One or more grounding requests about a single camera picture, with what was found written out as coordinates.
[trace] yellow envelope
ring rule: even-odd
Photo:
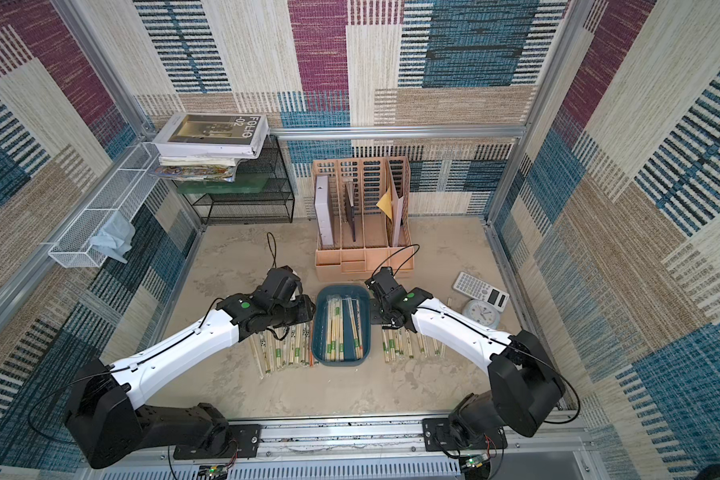
[[[387,188],[387,193],[378,199],[376,206],[381,208],[390,220],[392,219],[392,191],[389,188]]]

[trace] blue plastic basket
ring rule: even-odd
[[[345,349],[343,362],[332,362],[326,360],[326,335],[328,333],[328,297],[330,295],[340,295],[342,297],[349,296],[360,302],[360,328],[362,332],[363,355],[361,358],[355,356],[354,347]],[[370,296],[368,291],[357,285],[330,285],[322,289],[317,295],[317,313],[315,314],[314,331],[312,333],[312,354],[318,362],[328,366],[356,366],[360,365],[368,352],[371,351],[371,321],[370,321]],[[353,345],[352,343],[352,318],[346,308],[344,312],[344,344]]]

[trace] white robotic arm segment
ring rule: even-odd
[[[184,330],[133,356],[117,360],[112,377],[130,390],[126,392],[133,408],[146,404],[158,390],[192,366],[240,340],[238,325],[224,310],[212,310]]]
[[[499,332],[454,312],[436,298],[427,299],[412,314],[416,331],[451,347],[471,360],[486,375],[490,356],[500,354],[510,343],[509,333]],[[492,342],[480,334],[495,338],[503,345]]]

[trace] aluminum rail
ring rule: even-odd
[[[100,48],[96,34],[90,27],[90,21],[83,13],[80,3],[75,0],[50,0],[50,3],[56,8],[61,20],[72,32],[80,50],[85,53],[88,62],[94,67],[106,90],[112,95],[115,105],[136,132],[136,136],[151,138],[154,135],[152,124],[147,120],[144,111],[125,82],[115,73],[112,62],[104,50]]]
[[[230,424],[257,423],[262,426],[255,458],[240,462],[284,461],[299,459],[329,460],[332,458],[384,458],[443,456],[427,452],[424,446],[424,418],[447,417],[449,412],[422,412],[391,415],[311,416],[294,418],[236,418]],[[557,422],[570,418],[574,411],[559,410],[549,415]],[[505,454],[528,452],[580,452],[595,450],[584,421],[577,418],[564,425],[543,424],[533,437],[523,437],[504,428],[508,447]],[[464,455],[480,453],[462,450]],[[145,448],[125,456],[117,466],[159,466],[165,464],[165,447]],[[178,461],[212,463],[212,459]]]
[[[421,127],[271,128],[279,140],[388,138],[520,138],[525,125],[429,125]]]

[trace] metal mounting plate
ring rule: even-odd
[[[422,420],[424,429],[424,447],[427,452],[442,452],[443,449],[456,451],[458,446],[451,435],[451,427],[448,424],[447,417],[441,418],[424,418]],[[490,438],[490,446],[492,448],[502,449],[507,447],[507,437],[502,435],[498,428],[492,428],[486,432],[486,436]],[[486,450],[488,442],[481,439],[480,442],[469,447],[470,450]]]
[[[371,298],[369,304],[371,325],[388,325],[389,322],[384,321],[384,319],[382,318],[382,313],[380,312],[382,304],[375,298]]]
[[[261,426],[257,423],[230,425],[226,431],[229,445],[221,453],[208,452],[202,448],[176,446],[175,460],[200,460],[206,458],[231,458],[237,448],[238,458],[254,458],[259,451]]]

